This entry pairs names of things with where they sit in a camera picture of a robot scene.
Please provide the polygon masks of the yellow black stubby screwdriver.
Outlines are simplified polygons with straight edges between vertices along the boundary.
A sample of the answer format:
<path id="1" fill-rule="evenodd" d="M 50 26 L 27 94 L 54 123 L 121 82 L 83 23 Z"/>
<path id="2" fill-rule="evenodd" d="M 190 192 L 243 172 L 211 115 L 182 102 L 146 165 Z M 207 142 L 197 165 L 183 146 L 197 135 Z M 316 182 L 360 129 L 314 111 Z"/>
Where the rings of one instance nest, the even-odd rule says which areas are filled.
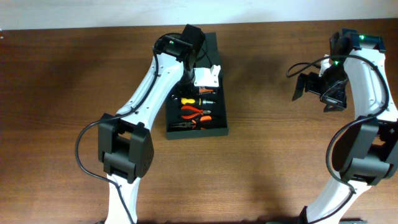
<path id="1" fill-rule="evenodd" d="M 212 100 L 207 100 L 204 98 L 181 98 L 181 104 L 183 105 L 213 105 L 216 102 Z"/>

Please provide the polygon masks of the orange socket bit holder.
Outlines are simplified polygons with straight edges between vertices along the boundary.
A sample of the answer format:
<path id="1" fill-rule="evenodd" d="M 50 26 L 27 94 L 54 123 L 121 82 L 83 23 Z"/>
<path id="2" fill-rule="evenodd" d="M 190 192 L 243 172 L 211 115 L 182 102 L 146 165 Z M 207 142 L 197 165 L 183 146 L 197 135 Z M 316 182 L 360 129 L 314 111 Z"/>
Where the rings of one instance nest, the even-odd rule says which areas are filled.
<path id="1" fill-rule="evenodd" d="M 217 94 L 218 90 L 205 88 L 204 86 L 199 87 L 198 94 L 199 95 L 207 95 L 207 94 Z"/>

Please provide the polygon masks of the red small cutting pliers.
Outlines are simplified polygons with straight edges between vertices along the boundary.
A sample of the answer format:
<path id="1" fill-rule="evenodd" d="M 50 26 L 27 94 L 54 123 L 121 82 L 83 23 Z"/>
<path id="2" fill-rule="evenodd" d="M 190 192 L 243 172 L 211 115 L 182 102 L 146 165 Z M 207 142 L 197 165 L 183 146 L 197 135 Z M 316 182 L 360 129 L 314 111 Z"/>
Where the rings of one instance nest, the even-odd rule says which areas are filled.
<path id="1" fill-rule="evenodd" d="M 188 114 L 188 115 L 181 115 L 182 119 L 193 119 L 196 118 L 197 116 L 200 115 L 208 115 L 211 113 L 210 110 L 203 110 L 203 109 L 198 109 L 196 107 L 193 106 L 189 106 L 189 105 L 184 105 L 181 107 L 182 111 L 191 111 L 192 114 Z"/>

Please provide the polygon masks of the black gift box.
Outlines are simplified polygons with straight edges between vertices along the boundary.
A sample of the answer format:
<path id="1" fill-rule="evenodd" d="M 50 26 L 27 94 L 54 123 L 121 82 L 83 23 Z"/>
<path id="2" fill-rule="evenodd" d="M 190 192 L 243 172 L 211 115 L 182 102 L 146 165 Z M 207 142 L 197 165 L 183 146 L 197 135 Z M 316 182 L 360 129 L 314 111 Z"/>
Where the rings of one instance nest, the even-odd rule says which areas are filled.
<path id="1" fill-rule="evenodd" d="M 216 34 L 207 33 L 205 35 L 205 42 L 202 47 L 202 52 L 200 53 L 199 58 L 195 62 L 194 68 L 211 68 L 212 65 L 221 66 L 221 60 L 218 52 Z M 224 89 L 223 89 L 224 74 L 222 67 L 218 78 L 220 82 L 218 88 L 206 87 L 209 89 L 218 90 L 217 94 L 199 95 L 198 86 L 195 86 L 195 90 L 192 95 L 179 95 L 177 93 L 177 86 L 175 86 L 172 89 L 171 93 L 169 94 L 169 96 L 165 101 L 166 124 L 167 124 L 166 137 L 168 140 L 228 135 L 229 129 L 228 129 L 226 106 L 224 100 Z M 171 98 L 172 95 L 178 95 L 180 98 L 177 100 L 173 100 Z M 201 123 L 195 129 L 192 128 L 170 129 L 171 124 L 193 120 L 193 119 L 181 118 L 181 115 L 192 114 L 191 111 L 181 110 L 181 107 L 184 106 L 180 102 L 181 98 L 204 98 L 207 100 L 215 101 L 216 103 L 213 105 L 200 105 L 200 106 L 189 105 L 196 107 L 198 109 L 211 111 L 211 113 L 208 115 L 200 115 L 197 116 L 196 118 L 200 118 L 202 116 L 211 116 L 213 120 Z"/>

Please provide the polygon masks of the orange black long-nose pliers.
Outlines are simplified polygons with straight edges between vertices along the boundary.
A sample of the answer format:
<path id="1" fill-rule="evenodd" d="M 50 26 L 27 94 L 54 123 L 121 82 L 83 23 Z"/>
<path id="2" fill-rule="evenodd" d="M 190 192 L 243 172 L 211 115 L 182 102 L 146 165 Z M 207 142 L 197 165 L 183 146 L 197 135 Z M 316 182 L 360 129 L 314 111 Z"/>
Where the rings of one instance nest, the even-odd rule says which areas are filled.
<path id="1" fill-rule="evenodd" d="M 194 118 L 191 121 L 184 121 L 181 123 L 174 123 L 170 125 L 170 129 L 183 129 L 183 128 L 192 128 L 195 129 L 198 127 L 199 124 L 207 122 L 207 121 L 212 121 L 213 118 L 211 116 L 202 116 L 200 118 Z"/>

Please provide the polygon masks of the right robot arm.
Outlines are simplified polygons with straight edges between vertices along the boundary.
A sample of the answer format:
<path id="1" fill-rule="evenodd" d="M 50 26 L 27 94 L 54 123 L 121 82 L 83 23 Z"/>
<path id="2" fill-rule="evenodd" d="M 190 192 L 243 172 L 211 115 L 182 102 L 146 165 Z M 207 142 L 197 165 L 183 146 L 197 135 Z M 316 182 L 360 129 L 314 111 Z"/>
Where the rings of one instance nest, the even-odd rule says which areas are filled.
<path id="1" fill-rule="evenodd" d="M 318 72 L 286 73 L 297 77 L 293 100 L 310 92 L 325 104 L 324 112 L 343 111 L 350 85 L 354 102 L 354 120 L 337 131 L 326 149 L 331 177 L 303 208 L 299 223 L 341 223 L 361 194 L 397 172 L 397 107 L 385 73 L 385 52 L 382 37 L 343 29 L 330 37 L 330 54 L 302 64 Z"/>

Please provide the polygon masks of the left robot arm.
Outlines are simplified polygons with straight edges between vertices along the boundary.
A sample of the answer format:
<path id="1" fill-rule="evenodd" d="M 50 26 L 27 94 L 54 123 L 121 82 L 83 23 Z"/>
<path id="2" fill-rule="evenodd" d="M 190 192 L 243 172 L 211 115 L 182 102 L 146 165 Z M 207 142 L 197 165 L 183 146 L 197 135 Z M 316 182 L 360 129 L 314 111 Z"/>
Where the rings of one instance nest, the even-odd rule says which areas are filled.
<path id="1" fill-rule="evenodd" d="M 102 115 L 98 160 L 110 180 L 106 223 L 137 222 L 139 182 L 154 156 L 150 130 L 173 87 L 194 80 L 193 67 L 204 41 L 201 29 L 190 24 L 180 34 L 159 37 L 150 68 L 135 93 L 115 115 Z"/>

